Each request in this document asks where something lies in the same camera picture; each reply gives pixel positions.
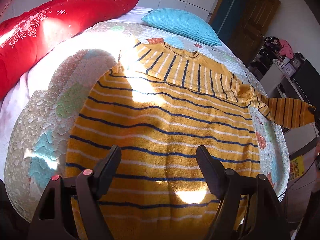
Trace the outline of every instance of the black appliance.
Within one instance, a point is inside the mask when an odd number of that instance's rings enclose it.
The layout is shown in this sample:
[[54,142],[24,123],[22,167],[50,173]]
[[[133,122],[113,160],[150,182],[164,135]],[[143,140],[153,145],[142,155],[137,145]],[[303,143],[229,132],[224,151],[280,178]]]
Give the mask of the black appliance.
[[320,74],[306,59],[302,66],[292,75],[292,81],[297,83],[298,89],[306,102],[320,110]]

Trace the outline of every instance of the turquoise pillow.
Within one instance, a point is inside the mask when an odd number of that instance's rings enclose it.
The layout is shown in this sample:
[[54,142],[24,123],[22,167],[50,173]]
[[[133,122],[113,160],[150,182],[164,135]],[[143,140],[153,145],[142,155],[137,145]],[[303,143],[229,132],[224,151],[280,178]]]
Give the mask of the turquoise pillow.
[[159,8],[142,18],[151,27],[178,34],[210,46],[222,46],[214,30],[197,15],[172,9]]

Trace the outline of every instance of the white stripe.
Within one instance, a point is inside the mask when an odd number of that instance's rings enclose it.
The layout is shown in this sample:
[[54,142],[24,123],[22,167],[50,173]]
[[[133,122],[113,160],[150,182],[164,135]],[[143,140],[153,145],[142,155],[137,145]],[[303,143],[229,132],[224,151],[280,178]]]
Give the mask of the white stripe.
[[[116,84],[128,84],[128,82],[110,81],[110,80],[106,80],[106,78],[105,78],[105,81],[106,81],[106,82],[110,82],[110,83],[116,83]],[[210,102],[210,103],[212,103],[213,105],[216,105],[216,106],[220,106],[220,107],[223,107],[223,108],[226,108],[226,109],[238,111],[238,112],[240,112],[241,114],[248,114],[248,113],[245,113],[245,112],[243,112],[243,111],[241,111],[241,110],[239,110],[239,109],[233,109],[233,108],[228,107],[228,106],[219,105],[219,104],[217,104],[217,103],[212,102],[212,101],[209,100],[209,99],[196,97],[196,96],[193,96],[193,95],[190,95],[190,94],[187,94],[187,93],[183,93],[183,92],[179,92],[179,91],[173,90],[173,89],[168,88],[168,87],[155,87],[155,86],[153,86],[153,88],[154,88],[154,89],[168,89],[168,90],[170,90],[170,91],[172,91],[172,92],[174,92],[174,93],[177,93],[177,94],[179,94],[179,95],[186,95],[186,96],[189,96],[189,97],[191,97],[191,98],[193,98],[193,99],[196,99],[196,100],[201,100],[201,101]]]
[[280,100],[280,110],[281,110],[281,107],[282,107],[282,102],[283,102],[284,100]]
[[177,67],[176,73],[175,73],[174,78],[173,78],[173,81],[172,81],[173,84],[176,83],[176,78],[177,78],[177,76],[178,76],[178,71],[179,71],[181,62],[182,62],[182,57],[180,57],[180,61],[179,61],[178,67]]
[[[68,152],[70,153],[78,153],[82,155],[83,157],[94,160],[94,161],[99,161],[101,160],[100,158],[93,157],[91,155],[88,155],[82,151],[79,150],[74,150],[74,149],[68,149]],[[155,165],[155,164],[150,164],[146,162],[139,162],[139,161],[133,161],[133,160],[121,160],[122,164],[130,164],[130,165],[139,165],[139,166],[146,166],[149,168],[154,168],[154,169],[168,169],[168,168],[177,168],[177,169],[182,169],[182,170],[199,170],[199,166],[183,166],[183,165],[178,165],[178,164],[168,164],[168,165]],[[252,170],[250,168],[247,169],[235,169],[236,172],[240,173],[243,171],[252,171],[252,172],[261,172],[260,170]]]
[[[126,139],[126,138],[143,138],[145,140],[148,140],[150,142],[153,142],[153,143],[157,143],[157,144],[160,144],[160,145],[182,145],[182,146],[185,146],[185,147],[191,147],[191,148],[197,148],[199,145],[196,145],[196,144],[189,144],[189,143],[184,143],[184,142],[162,142],[162,141],[158,141],[156,139],[153,139],[149,136],[146,136],[146,135],[143,135],[143,134],[128,134],[128,135],[111,135],[111,134],[107,134],[107,133],[103,133],[103,132],[100,132],[100,131],[97,131],[95,129],[92,129],[92,128],[89,128],[89,127],[84,127],[84,126],[81,126],[79,124],[74,124],[74,127],[77,127],[79,129],[82,129],[82,130],[85,130],[85,131],[90,131],[90,132],[93,132],[93,133],[96,133],[96,134],[99,134],[101,136],[105,136],[105,137],[108,137],[108,138],[115,138],[115,139]],[[254,152],[250,152],[250,151],[246,151],[246,152],[237,152],[237,151],[227,151],[227,150],[224,150],[224,149],[220,149],[214,145],[205,145],[206,148],[213,148],[213,149],[216,149],[220,152],[225,152],[225,153],[236,153],[236,154],[240,154],[240,155],[243,155],[243,154],[255,154],[255,155],[259,155],[259,153],[254,153]]]
[[156,51],[143,65],[147,64],[158,52]]
[[[132,164],[132,165],[140,165],[140,166],[146,166],[149,168],[154,169],[166,169],[166,168],[177,168],[177,169],[183,169],[183,170],[199,170],[199,166],[182,166],[177,164],[168,164],[168,165],[155,165],[145,162],[139,162],[139,161],[132,161],[132,160],[121,160],[121,163],[123,164]],[[252,171],[252,172],[260,172],[260,170],[252,170],[250,168],[247,169],[235,169],[236,172],[243,172],[243,171]]]
[[140,222],[143,223],[155,223],[158,222],[159,220],[174,220],[174,221],[181,221],[186,218],[194,218],[194,219],[200,219],[202,218],[202,215],[186,215],[182,217],[157,217],[157,218],[150,218],[150,219],[142,219],[140,217],[132,216],[132,215],[104,215],[105,218],[118,218],[118,219],[127,219],[127,218],[132,218],[136,219]]
[[191,78],[190,78],[190,89],[192,89],[192,80],[193,80],[193,70],[195,68],[195,62],[193,62],[192,65],[192,71],[191,71]]
[[[290,109],[290,100],[288,101],[288,109]],[[288,115],[288,118],[287,118],[287,125],[289,126],[289,115]]]
[[294,122],[297,123],[297,116],[298,116],[298,115],[297,115],[297,113],[295,113],[295,114],[296,114],[296,119],[295,119]]
[[208,211],[205,211],[204,213],[205,213],[205,214],[215,214],[215,213],[217,213],[217,212],[216,212],[216,211],[209,211],[209,210],[208,210]]
[[207,69],[204,67],[204,86],[205,86],[205,93],[208,93],[208,88],[207,88]]
[[144,46],[144,47],[142,47],[142,49],[140,49],[138,52],[137,52],[137,54],[139,54],[141,51],[143,51],[144,49],[145,49],[146,47]]
[[[97,90],[95,90],[95,89],[92,89],[91,91],[96,92],[97,94],[102,95],[102,96],[115,97],[115,98],[126,98],[126,99],[130,99],[130,100],[132,99],[132,97],[127,97],[127,96],[123,96],[123,95],[112,95],[112,94],[101,93],[101,92],[99,92],[99,91],[97,91]],[[164,100],[164,99],[162,99],[161,102],[162,102],[162,103],[165,103],[165,104],[167,104],[167,105],[169,105],[169,106],[171,106],[172,108],[186,109],[186,110],[188,110],[188,111],[191,111],[191,112],[194,112],[194,113],[197,113],[197,114],[207,115],[207,116],[211,116],[211,117],[218,118],[218,119],[219,119],[219,118],[220,118],[220,119],[227,119],[227,120],[229,120],[229,121],[231,121],[231,122],[233,122],[233,123],[242,123],[242,124],[244,124],[244,125],[246,125],[246,126],[248,126],[248,127],[253,127],[253,125],[251,125],[251,124],[248,124],[248,123],[245,123],[245,122],[242,122],[242,121],[235,121],[235,120],[233,120],[233,119],[231,119],[231,118],[229,118],[229,117],[227,117],[227,116],[208,114],[208,113],[204,113],[204,112],[200,112],[200,111],[191,109],[191,108],[186,107],[186,106],[176,106],[176,105],[172,105],[172,104],[170,104],[168,101],[166,101],[166,100]]]
[[238,91],[237,91],[237,89],[238,89],[238,82],[236,82],[236,91],[235,91],[236,97],[238,96]]
[[93,161],[99,161],[101,160],[100,158],[96,158],[96,157],[93,157],[91,155],[88,155],[82,151],[79,151],[79,150],[75,150],[75,149],[70,149],[68,148],[67,152],[71,152],[71,153],[78,153],[80,155],[82,155],[83,157],[87,158],[87,159],[90,159],[90,160],[93,160]]
[[121,163],[146,166],[153,169],[169,169],[169,168],[177,168],[177,169],[183,169],[183,170],[199,170],[200,169],[199,166],[182,166],[178,164],[155,165],[155,164],[132,161],[132,160],[121,160]]
[[218,81],[217,81],[217,73],[215,74],[214,79],[216,80],[216,84],[217,84],[217,92],[220,94],[219,84],[218,84]]
[[218,134],[237,136],[238,138],[252,138],[250,135],[238,135],[238,134],[222,132],[222,131],[218,131],[218,130],[211,129],[211,128],[206,128],[206,127],[195,127],[195,126],[186,125],[186,124],[182,124],[182,123],[169,122],[166,119],[164,119],[162,117],[159,117],[158,115],[155,115],[155,114],[141,114],[141,115],[137,115],[137,116],[129,116],[129,115],[125,115],[125,114],[114,113],[114,112],[108,111],[108,110],[91,108],[91,107],[87,106],[86,104],[84,104],[83,107],[85,107],[85,108],[87,108],[87,109],[89,109],[91,111],[96,111],[96,112],[101,112],[101,113],[108,113],[108,114],[112,114],[112,115],[115,115],[115,116],[125,117],[125,118],[128,118],[128,119],[139,119],[139,118],[145,118],[145,117],[153,117],[153,118],[161,120],[162,122],[166,123],[167,125],[176,125],[176,126],[179,126],[179,127],[189,128],[189,129],[193,129],[193,130],[210,130],[210,131],[218,133]]
[[157,71],[157,73],[155,74],[155,77],[158,77],[158,74],[160,73],[161,69],[163,68],[165,62],[167,61],[168,57],[170,56],[170,54],[168,53],[167,57],[164,59],[164,62],[161,64],[159,70]]
[[243,172],[243,171],[252,171],[252,172],[261,172],[260,170],[252,170],[250,168],[247,168],[247,169],[240,169],[240,170],[236,170],[238,173],[239,172]]
[[263,112],[262,112],[262,114],[263,115],[266,115],[268,112],[267,111],[269,111],[270,109],[269,109],[269,107],[267,106],[267,107],[264,107],[264,110],[263,110]]
[[227,77],[225,78],[226,78],[226,90],[228,90]]
[[195,191],[147,191],[147,190],[134,190],[127,188],[109,188],[108,192],[116,192],[116,193],[132,193],[138,195],[182,195],[186,193],[204,193],[204,190],[195,190]]

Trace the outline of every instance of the cable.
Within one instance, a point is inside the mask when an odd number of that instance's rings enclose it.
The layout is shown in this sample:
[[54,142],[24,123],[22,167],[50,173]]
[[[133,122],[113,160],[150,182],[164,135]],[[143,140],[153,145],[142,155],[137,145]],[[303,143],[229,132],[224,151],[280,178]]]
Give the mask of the cable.
[[278,198],[280,198],[282,195],[284,195],[289,189],[292,188],[292,186],[293,186],[294,184],[296,184],[296,183],[299,181],[299,179],[301,179],[305,174],[307,174],[307,172],[311,169],[312,165],[315,163],[315,161],[316,161],[316,159],[318,158],[318,156],[313,160],[312,164],[311,164],[310,167],[307,169],[307,171],[306,171],[305,173],[303,173],[303,175],[302,175],[300,178],[298,178],[298,179],[297,179],[285,192],[283,192]]
[[303,188],[303,187],[305,187],[305,186],[308,186],[309,184],[311,184],[312,182],[315,182],[315,181],[316,181],[316,180],[314,179],[313,181],[307,183],[306,185],[303,185],[303,186],[301,186],[301,187],[298,187],[298,188],[296,188],[296,189],[294,189],[294,190],[301,189],[301,188]]

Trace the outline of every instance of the sunlight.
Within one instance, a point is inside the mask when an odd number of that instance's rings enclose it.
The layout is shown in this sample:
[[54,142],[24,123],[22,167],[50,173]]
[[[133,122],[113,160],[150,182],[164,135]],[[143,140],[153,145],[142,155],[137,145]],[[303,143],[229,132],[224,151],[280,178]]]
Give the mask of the sunlight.
[[15,29],[12,29],[11,31],[9,31],[8,33],[0,36],[0,46],[2,45],[2,43],[4,43],[8,38],[10,38],[11,36],[13,36],[13,33],[15,32]]
[[47,165],[48,165],[48,167],[50,169],[56,170],[58,165],[59,165],[59,161],[58,160],[54,161],[53,159],[51,159],[49,157],[41,156],[41,155],[37,154],[35,151],[30,150],[28,148],[24,151],[24,155],[23,156],[24,156],[24,158],[33,158],[33,157],[41,158],[47,163]]
[[176,191],[177,196],[187,204],[201,203],[205,195],[210,193],[207,185],[200,187],[196,191]]
[[124,70],[124,74],[126,76],[130,76],[132,78],[128,78],[132,91],[132,100],[134,102],[139,103],[152,103],[157,106],[162,106],[164,104],[164,99],[161,95],[146,95],[145,93],[156,93],[155,89],[152,87],[151,83],[147,80],[139,77],[144,77],[143,73],[136,72],[134,70]]
[[[51,35],[53,31],[59,26],[56,20],[45,19],[42,23],[45,41],[48,47],[53,46]],[[47,54],[41,59],[39,64],[36,64],[30,71],[34,73],[41,73],[41,78],[37,82],[29,84],[29,90],[34,92],[36,90],[48,90],[50,81],[57,68],[68,58],[76,55],[81,50],[101,49],[118,61],[119,53],[123,44],[125,44],[127,37],[123,33],[113,30],[108,30],[105,33],[91,33],[85,32],[71,39],[58,44],[51,53]]]
[[164,184],[164,183],[165,183],[165,181],[162,181],[162,180],[156,180],[156,183],[158,183],[158,184]]

